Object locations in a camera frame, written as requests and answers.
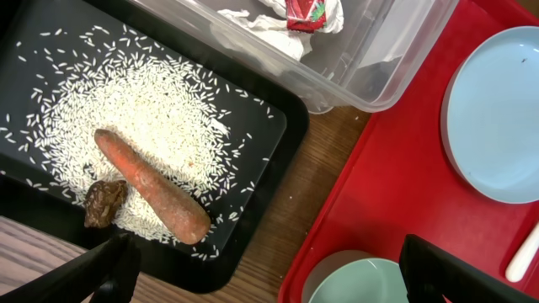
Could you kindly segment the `light blue plate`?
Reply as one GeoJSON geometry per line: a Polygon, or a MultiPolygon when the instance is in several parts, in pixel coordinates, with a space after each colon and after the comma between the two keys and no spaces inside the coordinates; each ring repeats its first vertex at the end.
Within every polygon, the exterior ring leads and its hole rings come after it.
{"type": "Polygon", "coordinates": [[[538,199],[538,28],[503,30],[478,46],[445,91],[440,132],[455,171],[506,204],[538,199]]]}

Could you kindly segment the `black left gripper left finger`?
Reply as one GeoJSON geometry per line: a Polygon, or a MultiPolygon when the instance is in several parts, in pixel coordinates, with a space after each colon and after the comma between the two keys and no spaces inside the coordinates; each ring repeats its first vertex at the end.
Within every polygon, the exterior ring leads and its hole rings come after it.
{"type": "Polygon", "coordinates": [[[119,234],[38,279],[1,296],[1,302],[129,302],[141,267],[141,251],[119,234]]]}

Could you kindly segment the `cooked white rice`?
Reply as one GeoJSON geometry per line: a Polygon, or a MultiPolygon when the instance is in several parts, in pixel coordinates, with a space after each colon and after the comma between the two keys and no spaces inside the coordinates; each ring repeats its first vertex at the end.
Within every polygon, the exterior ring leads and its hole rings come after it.
{"type": "Polygon", "coordinates": [[[38,110],[24,117],[24,126],[3,123],[1,172],[39,191],[76,206],[90,186],[115,181],[120,172],[93,140],[97,129],[117,133],[166,178],[190,194],[211,216],[211,229],[197,245],[180,242],[134,189],[115,214],[115,226],[162,244],[183,245],[194,258],[217,258],[205,241],[221,224],[235,222],[243,208],[212,216],[209,207],[232,189],[254,191],[253,182],[239,182],[243,147],[232,141],[225,123],[230,111],[217,103],[218,77],[182,56],[167,54],[162,45],[121,26],[114,37],[105,26],[75,32],[77,45],[58,43],[62,30],[39,32],[52,43],[37,51],[57,76],[46,92],[48,77],[37,73],[30,97],[38,110]]]}

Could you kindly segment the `red snack wrapper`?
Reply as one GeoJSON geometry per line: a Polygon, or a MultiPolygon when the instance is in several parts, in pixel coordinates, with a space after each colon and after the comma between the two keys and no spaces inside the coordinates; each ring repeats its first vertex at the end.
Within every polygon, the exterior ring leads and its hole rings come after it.
{"type": "Polygon", "coordinates": [[[285,0],[287,29],[313,34],[326,24],[324,0],[285,0]]]}

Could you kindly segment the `white plastic spoon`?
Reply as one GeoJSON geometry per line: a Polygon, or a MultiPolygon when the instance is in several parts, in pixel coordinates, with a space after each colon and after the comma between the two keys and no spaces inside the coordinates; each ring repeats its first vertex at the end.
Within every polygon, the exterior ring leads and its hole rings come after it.
{"type": "Polygon", "coordinates": [[[528,237],[524,240],[520,248],[515,253],[505,270],[505,278],[516,283],[523,279],[531,261],[536,255],[539,246],[539,225],[536,224],[528,237]]]}

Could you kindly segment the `carrot piece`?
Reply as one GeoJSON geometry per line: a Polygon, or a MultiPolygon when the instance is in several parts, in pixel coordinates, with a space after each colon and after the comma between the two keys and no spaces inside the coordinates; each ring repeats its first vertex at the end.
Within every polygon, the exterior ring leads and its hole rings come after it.
{"type": "Polygon", "coordinates": [[[178,240],[193,245],[206,236],[211,219],[190,195],[166,179],[113,131],[97,129],[93,137],[109,162],[178,240]]]}

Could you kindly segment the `white tissue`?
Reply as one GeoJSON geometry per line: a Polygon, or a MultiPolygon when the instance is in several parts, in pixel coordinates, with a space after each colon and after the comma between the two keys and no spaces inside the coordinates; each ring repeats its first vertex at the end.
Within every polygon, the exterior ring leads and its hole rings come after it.
{"type": "MultiPolygon", "coordinates": [[[[337,34],[344,27],[342,3],[340,0],[324,1],[327,21],[322,29],[316,30],[313,34],[317,32],[337,34]]],[[[260,2],[272,8],[278,17],[259,15],[250,21],[248,19],[250,12],[246,10],[222,9],[218,13],[297,61],[312,52],[311,36],[313,34],[287,29],[285,0],[260,0],[260,2]]]]}

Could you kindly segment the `brown food scrap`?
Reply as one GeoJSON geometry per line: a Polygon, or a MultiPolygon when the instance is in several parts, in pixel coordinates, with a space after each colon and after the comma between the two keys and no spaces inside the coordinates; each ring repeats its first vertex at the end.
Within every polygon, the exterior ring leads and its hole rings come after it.
{"type": "Polygon", "coordinates": [[[93,183],[85,196],[84,226],[87,228],[109,226],[117,210],[125,203],[127,196],[128,186],[125,180],[93,183]]]}

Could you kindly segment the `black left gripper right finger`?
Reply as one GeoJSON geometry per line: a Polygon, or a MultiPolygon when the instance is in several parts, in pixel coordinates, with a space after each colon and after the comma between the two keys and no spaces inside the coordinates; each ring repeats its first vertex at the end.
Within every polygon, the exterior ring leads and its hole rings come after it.
{"type": "Polygon", "coordinates": [[[537,303],[414,234],[405,237],[398,264],[410,303],[537,303]]]}

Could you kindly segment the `mint green bowl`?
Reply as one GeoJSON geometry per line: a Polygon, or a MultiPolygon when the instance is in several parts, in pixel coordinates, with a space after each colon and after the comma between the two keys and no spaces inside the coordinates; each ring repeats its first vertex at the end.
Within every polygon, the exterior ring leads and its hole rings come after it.
{"type": "Polygon", "coordinates": [[[399,264],[344,250],[320,261],[302,288],[302,303],[408,303],[399,264]]]}

